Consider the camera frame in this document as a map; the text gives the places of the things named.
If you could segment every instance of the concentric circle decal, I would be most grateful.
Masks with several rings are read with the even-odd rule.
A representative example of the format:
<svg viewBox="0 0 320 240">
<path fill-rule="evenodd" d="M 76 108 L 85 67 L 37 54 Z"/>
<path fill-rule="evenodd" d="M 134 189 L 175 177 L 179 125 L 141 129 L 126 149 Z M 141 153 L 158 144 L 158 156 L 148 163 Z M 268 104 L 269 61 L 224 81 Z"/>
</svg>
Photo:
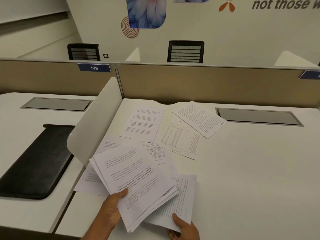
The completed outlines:
<svg viewBox="0 0 320 240">
<path fill-rule="evenodd" d="M 125 36 L 134 38 L 138 35 L 138 28 L 130 28 L 129 17 L 125 17 L 121 22 L 121 29 Z"/>
</svg>

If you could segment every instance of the desk number plate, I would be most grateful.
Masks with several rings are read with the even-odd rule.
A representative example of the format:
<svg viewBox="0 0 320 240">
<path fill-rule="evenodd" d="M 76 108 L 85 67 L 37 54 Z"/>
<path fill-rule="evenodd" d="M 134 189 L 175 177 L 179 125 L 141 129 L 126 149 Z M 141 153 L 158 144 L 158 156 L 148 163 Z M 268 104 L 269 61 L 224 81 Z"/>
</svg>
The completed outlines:
<svg viewBox="0 0 320 240">
<path fill-rule="evenodd" d="M 299 79 L 320 80 L 320 71 L 304 71 Z"/>
<path fill-rule="evenodd" d="M 109 64 L 78 63 L 78 67 L 83 72 L 111 72 Z"/>
</svg>

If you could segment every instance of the office chair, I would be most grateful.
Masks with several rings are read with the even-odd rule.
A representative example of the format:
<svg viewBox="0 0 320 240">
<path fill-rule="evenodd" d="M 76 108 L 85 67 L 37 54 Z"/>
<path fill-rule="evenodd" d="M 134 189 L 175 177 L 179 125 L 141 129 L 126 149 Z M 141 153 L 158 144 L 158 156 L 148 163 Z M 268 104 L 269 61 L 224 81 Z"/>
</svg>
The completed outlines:
<svg viewBox="0 0 320 240">
<path fill-rule="evenodd" d="M 70 60 L 100 60 L 98 44 L 68 44 Z"/>
<path fill-rule="evenodd" d="M 204 49 L 203 41 L 170 40 L 167 62 L 202 63 Z"/>
</svg>

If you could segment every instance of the black folder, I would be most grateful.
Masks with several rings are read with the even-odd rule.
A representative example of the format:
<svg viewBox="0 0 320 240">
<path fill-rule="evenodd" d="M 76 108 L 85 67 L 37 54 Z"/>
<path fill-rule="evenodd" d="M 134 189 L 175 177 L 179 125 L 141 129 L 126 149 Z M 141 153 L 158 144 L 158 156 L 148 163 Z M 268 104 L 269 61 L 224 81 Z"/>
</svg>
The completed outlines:
<svg viewBox="0 0 320 240">
<path fill-rule="evenodd" d="M 71 162 L 67 139 L 74 126 L 43 125 L 45 130 L 0 178 L 0 196 L 48 197 Z"/>
</svg>

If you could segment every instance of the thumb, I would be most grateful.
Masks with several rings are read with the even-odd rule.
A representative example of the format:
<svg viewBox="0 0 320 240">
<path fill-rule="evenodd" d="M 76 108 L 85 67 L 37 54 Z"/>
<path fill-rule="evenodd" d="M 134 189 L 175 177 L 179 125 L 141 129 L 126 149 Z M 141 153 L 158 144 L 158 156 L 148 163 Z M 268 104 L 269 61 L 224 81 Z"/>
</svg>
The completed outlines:
<svg viewBox="0 0 320 240">
<path fill-rule="evenodd" d="M 185 222 L 184 220 L 182 220 L 181 218 L 179 218 L 176 213 L 173 213 L 173 214 L 172 214 L 172 219 L 173 219 L 174 223 L 175 223 L 178 227 L 180 227 L 180 228 L 184 228 L 184 227 L 189 226 L 189 224 L 186 223 L 186 222 Z"/>
<path fill-rule="evenodd" d="M 114 196 L 117 198 L 117 199 L 121 199 L 122 197 L 126 196 L 127 193 L 128 193 L 128 188 L 125 188 L 124 190 L 118 192 L 118 193 L 114 193 Z"/>
</svg>

